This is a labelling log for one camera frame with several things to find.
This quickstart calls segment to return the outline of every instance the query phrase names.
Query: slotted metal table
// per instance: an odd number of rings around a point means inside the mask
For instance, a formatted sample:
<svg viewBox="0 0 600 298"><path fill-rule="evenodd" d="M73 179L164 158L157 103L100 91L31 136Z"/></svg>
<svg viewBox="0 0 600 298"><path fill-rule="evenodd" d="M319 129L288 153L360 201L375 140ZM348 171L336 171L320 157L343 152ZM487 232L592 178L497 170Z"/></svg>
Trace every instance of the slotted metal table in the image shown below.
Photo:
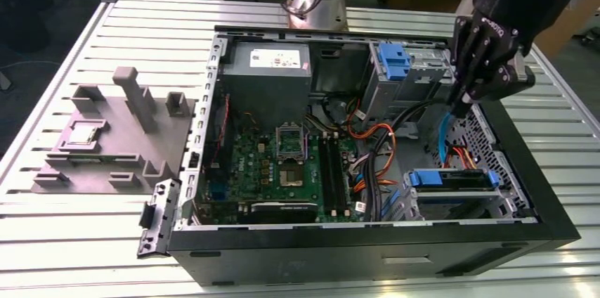
<svg viewBox="0 0 600 298"><path fill-rule="evenodd" d="M452 34L453 15L349 8L349 29ZM29 192L75 110L77 84L123 96L112 71L135 66L152 95L200 95L215 25L285 27L276 4L193 0L103 2L0 162L0 296L581 297L600 292L600 126L537 49L536 86L503 100L583 239L468 278L200 287L173 258L136 259L147 195Z"/></svg>

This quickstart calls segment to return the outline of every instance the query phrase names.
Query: floor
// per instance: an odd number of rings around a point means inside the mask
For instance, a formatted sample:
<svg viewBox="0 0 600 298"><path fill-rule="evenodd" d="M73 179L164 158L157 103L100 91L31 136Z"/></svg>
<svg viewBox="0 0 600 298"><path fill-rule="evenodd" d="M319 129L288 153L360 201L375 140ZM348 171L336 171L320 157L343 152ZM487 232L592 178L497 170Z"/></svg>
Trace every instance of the floor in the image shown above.
<svg viewBox="0 0 600 298"><path fill-rule="evenodd" d="M260 1L279 3L284 0ZM53 7L40 13L51 34L51 43L44 50L36 53L17 53L0 45L0 71L13 83L9 92L0 93L0 157L8 149L99 2L100 0L55 0ZM377 0L347 0L347 2L348 6L355 7L380 7ZM31 60L44 61L44 63L28 63L4 68L5 65ZM600 79L596 76L597 67L600 67L600 51L583 48L577 41L572 41L557 56L555 65L591 111L596 117L600 117L600 93L597 93Z"/></svg>

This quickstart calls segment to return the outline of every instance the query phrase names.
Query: ram slot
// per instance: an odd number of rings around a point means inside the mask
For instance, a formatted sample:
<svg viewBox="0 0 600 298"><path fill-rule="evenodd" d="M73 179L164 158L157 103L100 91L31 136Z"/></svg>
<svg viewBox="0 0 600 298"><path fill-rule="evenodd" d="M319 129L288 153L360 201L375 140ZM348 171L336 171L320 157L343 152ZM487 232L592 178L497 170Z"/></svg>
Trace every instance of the ram slot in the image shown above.
<svg viewBox="0 0 600 298"><path fill-rule="evenodd" d="M333 184L333 195L335 195L335 209L337 213L343 213L348 207L345 201L345 184L344 184L344 173L341 170L341 154L340 146L336 139L327 140L327 145L329 148L329 168L331 168L331 183Z"/></svg>
<svg viewBox="0 0 600 298"><path fill-rule="evenodd" d="M320 184L323 186L324 211L329 214L336 209L335 185L331 178L329 151L327 139L319 139Z"/></svg>

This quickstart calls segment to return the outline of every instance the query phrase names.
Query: green circuit board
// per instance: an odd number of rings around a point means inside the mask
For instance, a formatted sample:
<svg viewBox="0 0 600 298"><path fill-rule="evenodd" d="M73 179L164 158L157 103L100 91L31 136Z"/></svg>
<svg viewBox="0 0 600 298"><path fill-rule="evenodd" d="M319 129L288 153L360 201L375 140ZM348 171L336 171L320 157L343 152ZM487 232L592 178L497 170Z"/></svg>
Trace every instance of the green circuit board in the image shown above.
<svg viewBox="0 0 600 298"><path fill-rule="evenodd" d="M353 212L343 212L332 216L324 212L323 185L320 179L319 137L305 136L305 159L296 162L279 162L276 158L276 136L241 134L235 138L232 152L232 168L225 196L212 201L212 212L216 224L236 224L236 212L240 203L252 202L311 202L319 205L319 222L359 221ZM349 138L337 140L340 153L349 157L355 153L355 143ZM296 149L293 138L285 139L281 145ZM349 203L349 189L345 187L345 198Z"/></svg>

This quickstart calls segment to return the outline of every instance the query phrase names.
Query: motherboard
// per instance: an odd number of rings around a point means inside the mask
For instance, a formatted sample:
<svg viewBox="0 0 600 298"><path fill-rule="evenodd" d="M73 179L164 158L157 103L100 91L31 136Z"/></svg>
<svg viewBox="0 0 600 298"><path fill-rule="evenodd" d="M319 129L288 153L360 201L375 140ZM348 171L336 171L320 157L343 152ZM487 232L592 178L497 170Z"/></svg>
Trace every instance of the motherboard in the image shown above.
<svg viewBox="0 0 600 298"><path fill-rule="evenodd" d="M316 223L359 221L343 174L355 159L351 138L304 134L300 127L283 126L275 134L237 134L232 145L229 181L209 181L209 201L200 204L209 217L204 223L243 224L256 204L312 204Z"/></svg>

